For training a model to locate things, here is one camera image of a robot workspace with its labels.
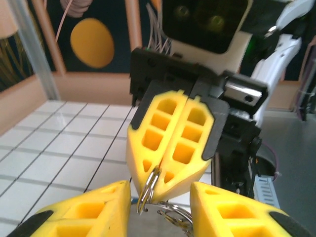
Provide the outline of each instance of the white tile floor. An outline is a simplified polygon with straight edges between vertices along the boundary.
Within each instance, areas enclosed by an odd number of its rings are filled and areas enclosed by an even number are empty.
[[[0,137],[0,237],[39,209],[118,180],[131,106],[49,101]],[[210,183],[210,169],[201,181]],[[137,192],[132,183],[132,197]],[[171,200],[189,209],[188,194]]]

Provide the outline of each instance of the yellow 3d-printed part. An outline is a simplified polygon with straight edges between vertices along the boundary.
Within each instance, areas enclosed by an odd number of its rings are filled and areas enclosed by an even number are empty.
[[[194,237],[290,237],[269,212],[281,210],[201,182],[191,184]]]
[[[153,201],[182,195],[202,177],[211,162],[204,161],[202,153],[213,123],[214,117],[199,97],[187,100],[162,158]]]
[[[126,162],[138,193],[160,164],[188,97],[168,91],[153,98],[140,127],[127,130]]]
[[[47,206],[53,214],[32,237],[126,237],[130,183],[119,181]]]

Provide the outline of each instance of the metal key ring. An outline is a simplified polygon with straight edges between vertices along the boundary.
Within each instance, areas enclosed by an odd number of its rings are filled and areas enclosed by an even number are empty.
[[[151,203],[154,196],[154,187],[158,181],[160,174],[161,170],[159,166],[156,166],[150,173],[137,202],[137,213],[139,215],[141,215],[142,212],[145,210],[145,205],[147,203]]]

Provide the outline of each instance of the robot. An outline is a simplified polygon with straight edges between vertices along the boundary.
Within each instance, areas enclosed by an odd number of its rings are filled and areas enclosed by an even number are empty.
[[[275,161],[261,155],[263,112],[301,42],[315,34],[315,0],[164,0],[161,14],[172,56],[141,48],[131,55],[139,105],[126,161],[137,204],[129,182],[118,181],[40,210],[10,237],[123,237],[133,228],[130,210],[146,216],[154,207],[189,237],[312,236],[253,200],[253,186],[256,176],[275,175]],[[251,77],[238,73],[242,60],[255,66]],[[210,165],[212,185],[198,182]],[[168,202],[188,191],[192,213]]]

